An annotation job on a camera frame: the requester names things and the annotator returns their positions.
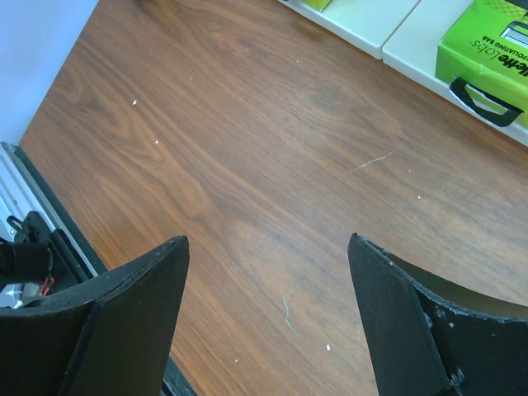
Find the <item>black green razor box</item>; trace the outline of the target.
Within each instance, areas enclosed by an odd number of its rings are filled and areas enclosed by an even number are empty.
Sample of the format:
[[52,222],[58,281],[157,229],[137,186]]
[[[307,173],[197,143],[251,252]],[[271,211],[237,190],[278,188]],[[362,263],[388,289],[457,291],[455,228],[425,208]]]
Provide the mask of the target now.
[[308,4],[311,8],[320,12],[323,11],[331,1],[332,0],[303,0],[303,2]]

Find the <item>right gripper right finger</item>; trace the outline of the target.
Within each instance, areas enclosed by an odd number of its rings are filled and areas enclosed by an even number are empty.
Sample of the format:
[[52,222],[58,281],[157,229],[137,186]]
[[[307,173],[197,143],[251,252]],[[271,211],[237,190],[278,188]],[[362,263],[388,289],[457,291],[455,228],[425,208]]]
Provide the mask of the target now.
[[525,395],[527,308],[480,294],[354,233],[347,248],[380,395]]

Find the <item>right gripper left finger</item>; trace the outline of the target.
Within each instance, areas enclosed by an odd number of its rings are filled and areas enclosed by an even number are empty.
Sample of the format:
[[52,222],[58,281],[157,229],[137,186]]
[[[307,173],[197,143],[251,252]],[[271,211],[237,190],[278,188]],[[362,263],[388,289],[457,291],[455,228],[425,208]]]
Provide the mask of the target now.
[[1,310],[3,395],[158,395],[190,262],[185,236]]

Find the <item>black green razor package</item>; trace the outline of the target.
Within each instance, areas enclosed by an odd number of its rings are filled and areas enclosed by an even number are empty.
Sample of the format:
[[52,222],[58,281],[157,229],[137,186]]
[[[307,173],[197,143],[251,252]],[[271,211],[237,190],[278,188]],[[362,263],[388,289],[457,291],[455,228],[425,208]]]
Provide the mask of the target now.
[[437,46],[435,75],[488,123],[526,127],[527,2],[471,2]]

